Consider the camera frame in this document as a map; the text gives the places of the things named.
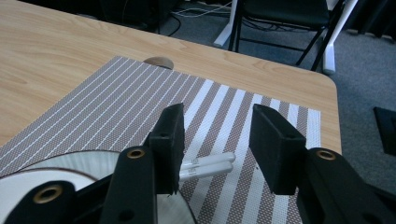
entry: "black chair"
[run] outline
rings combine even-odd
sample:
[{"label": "black chair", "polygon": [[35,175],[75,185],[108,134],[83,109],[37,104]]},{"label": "black chair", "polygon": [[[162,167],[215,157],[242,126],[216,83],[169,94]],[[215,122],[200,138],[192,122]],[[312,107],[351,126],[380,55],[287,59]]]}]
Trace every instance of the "black chair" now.
[{"label": "black chair", "polygon": [[[327,29],[327,33],[319,47],[318,55],[311,68],[312,71],[315,71],[326,46],[329,43],[335,25],[341,17],[345,1],[346,0],[338,0],[333,10],[329,10],[326,0],[238,0],[229,50],[233,50],[235,42],[235,52],[238,52],[240,40],[284,49],[299,50],[303,52],[303,55],[296,63],[299,65],[308,51],[311,50],[317,42],[323,31]],[[298,49],[290,46],[264,42],[258,39],[241,37],[243,19],[246,19],[247,22],[250,22],[250,24],[253,25],[266,23],[274,25],[275,27],[288,27],[291,29],[315,31],[317,33],[306,49]]]}]

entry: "wooden table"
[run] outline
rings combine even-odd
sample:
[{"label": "wooden table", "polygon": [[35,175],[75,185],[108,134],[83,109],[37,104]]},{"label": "wooden table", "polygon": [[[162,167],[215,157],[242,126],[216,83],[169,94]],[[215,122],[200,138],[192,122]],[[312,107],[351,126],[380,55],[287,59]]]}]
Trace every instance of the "wooden table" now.
[{"label": "wooden table", "polygon": [[116,55],[165,56],[179,72],[319,110],[322,146],[341,152],[328,77],[15,0],[0,1],[0,145]]}]

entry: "white plastic piece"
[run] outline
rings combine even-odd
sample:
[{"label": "white plastic piece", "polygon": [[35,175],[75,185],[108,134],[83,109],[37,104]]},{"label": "white plastic piece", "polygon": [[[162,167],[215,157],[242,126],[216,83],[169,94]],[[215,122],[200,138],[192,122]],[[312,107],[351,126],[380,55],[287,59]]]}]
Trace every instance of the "white plastic piece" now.
[{"label": "white plastic piece", "polygon": [[203,178],[213,175],[221,175],[230,173],[233,169],[233,165],[229,161],[223,161],[216,164],[211,164],[207,166],[195,167],[187,170],[180,171],[180,180],[186,181],[196,178]]},{"label": "white plastic piece", "polygon": [[327,44],[326,50],[323,55],[323,73],[326,75],[332,75],[335,73],[335,61],[334,61],[334,41],[343,29],[344,24],[347,22],[347,18],[352,12],[358,0],[346,1],[343,14],[341,14],[340,21],[337,23],[332,33],[332,37]]},{"label": "white plastic piece", "polygon": [[181,163],[180,170],[186,170],[186,169],[195,168],[195,167],[199,167],[199,166],[206,166],[206,165],[210,165],[210,164],[219,163],[222,161],[234,162],[235,154],[233,152],[225,152],[222,154],[211,155],[211,156],[202,157],[202,158],[195,158],[193,160],[184,160]]},{"label": "white plastic piece", "polygon": [[215,42],[213,43],[213,46],[215,46],[217,48],[223,47],[224,43],[227,41],[228,37],[230,37],[230,35],[231,35],[231,31],[233,29],[233,18],[235,17],[237,2],[238,2],[237,0],[232,1],[230,19],[229,19],[227,25],[224,27],[224,29],[219,34],[218,38],[216,38]]}]

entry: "woven placemat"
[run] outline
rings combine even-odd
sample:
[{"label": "woven placemat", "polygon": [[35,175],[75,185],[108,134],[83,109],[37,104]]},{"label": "woven placemat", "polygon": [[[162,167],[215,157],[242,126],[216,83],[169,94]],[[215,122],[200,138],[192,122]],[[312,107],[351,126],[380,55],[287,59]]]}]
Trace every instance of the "woven placemat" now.
[{"label": "woven placemat", "polygon": [[199,223],[300,223],[248,149],[253,104],[278,110],[320,147],[320,112],[212,80],[115,57],[1,148],[0,176],[67,152],[142,145],[163,109],[184,104],[185,159],[234,152],[233,171],[181,184]]}]

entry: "gray carpet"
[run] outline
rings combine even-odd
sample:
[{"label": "gray carpet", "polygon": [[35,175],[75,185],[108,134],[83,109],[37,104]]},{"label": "gray carpet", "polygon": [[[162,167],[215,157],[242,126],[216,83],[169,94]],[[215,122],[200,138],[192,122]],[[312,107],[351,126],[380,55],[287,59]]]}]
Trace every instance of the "gray carpet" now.
[{"label": "gray carpet", "polygon": [[[196,3],[183,3],[180,7],[213,8]],[[177,18],[181,20],[181,26],[172,37],[212,47],[228,22],[226,17],[208,15]],[[162,27],[162,35],[170,34],[176,28],[177,21],[169,18]],[[244,34],[287,41],[285,43],[296,46],[305,45],[312,36],[308,33],[261,32],[248,28]],[[223,48],[228,48],[228,41]],[[330,78],[338,90],[343,155],[364,181],[396,194],[396,157],[383,152],[373,111],[374,106],[396,111],[396,45],[388,38],[343,31],[336,39],[334,48],[336,72]],[[299,67],[311,67],[316,49],[311,51]],[[292,66],[300,56],[300,52],[247,42],[241,42],[240,53]]]}]

